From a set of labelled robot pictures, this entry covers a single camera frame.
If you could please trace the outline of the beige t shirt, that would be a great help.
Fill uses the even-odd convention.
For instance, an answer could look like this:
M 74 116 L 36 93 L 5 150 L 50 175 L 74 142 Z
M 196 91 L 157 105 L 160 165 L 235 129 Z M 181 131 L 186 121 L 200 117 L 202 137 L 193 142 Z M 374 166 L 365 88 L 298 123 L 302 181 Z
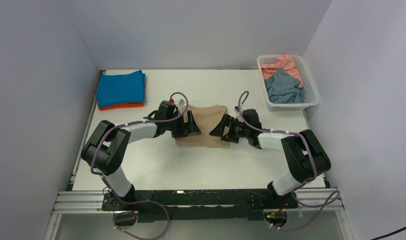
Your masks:
M 209 107 L 194 107 L 189 106 L 189 111 L 192 111 L 193 117 L 201 134 L 189 135 L 175 139 L 175 144 L 179 147 L 205 147 L 228 149 L 230 144 L 222 141 L 220 137 L 209 135 L 218 123 L 221 121 L 224 114 L 227 113 L 227 107 L 224 105 L 213 105 Z

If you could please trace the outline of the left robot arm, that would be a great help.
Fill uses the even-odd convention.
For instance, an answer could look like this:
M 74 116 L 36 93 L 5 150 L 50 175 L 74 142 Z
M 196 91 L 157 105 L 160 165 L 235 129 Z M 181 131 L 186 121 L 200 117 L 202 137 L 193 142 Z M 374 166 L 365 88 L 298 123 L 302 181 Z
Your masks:
M 80 157 L 100 176 L 122 210 L 134 205 L 135 188 L 121 168 L 130 143 L 170 132 L 175 139 L 201 134 L 193 113 L 183 103 L 164 100 L 142 120 L 115 125 L 102 120 L 82 148 Z

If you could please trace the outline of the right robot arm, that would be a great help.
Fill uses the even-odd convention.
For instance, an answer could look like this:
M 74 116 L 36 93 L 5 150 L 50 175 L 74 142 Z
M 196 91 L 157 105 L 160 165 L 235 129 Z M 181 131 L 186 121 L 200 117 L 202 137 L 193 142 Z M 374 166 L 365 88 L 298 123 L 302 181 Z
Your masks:
M 268 184 L 271 190 L 266 194 L 266 201 L 273 208 L 283 204 L 286 195 L 331 169 L 331 161 L 312 130 L 265 129 L 255 109 L 246 109 L 236 117 L 224 114 L 209 134 L 236 144 L 243 138 L 257 149 L 284 153 L 288 169 Z

